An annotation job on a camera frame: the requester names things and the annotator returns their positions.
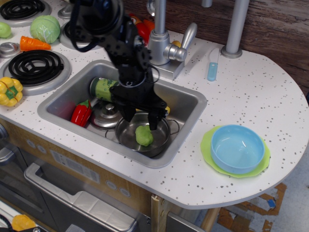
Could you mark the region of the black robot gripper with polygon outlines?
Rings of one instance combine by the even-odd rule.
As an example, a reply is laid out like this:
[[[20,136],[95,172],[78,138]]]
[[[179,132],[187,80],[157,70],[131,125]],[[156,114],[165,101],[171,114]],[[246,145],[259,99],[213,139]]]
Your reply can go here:
[[[115,65],[115,68],[119,85],[111,88],[112,101],[120,107],[123,118],[130,122],[136,109],[146,111],[150,130],[156,130],[167,115],[167,103],[154,90],[157,80],[152,70],[157,68],[153,65],[147,65],[145,70],[129,65]]]

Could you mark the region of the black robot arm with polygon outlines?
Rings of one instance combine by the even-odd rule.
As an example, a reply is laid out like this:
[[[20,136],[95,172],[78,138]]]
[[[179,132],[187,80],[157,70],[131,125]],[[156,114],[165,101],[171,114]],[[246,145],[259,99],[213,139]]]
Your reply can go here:
[[[130,122],[136,110],[148,113],[150,129],[156,130],[167,115],[166,102],[156,95],[150,51],[137,27],[125,14],[120,0],[72,0],[70,40],[76,50],[103,47],[118,70],[119,84],[110,89],[111,99]]]

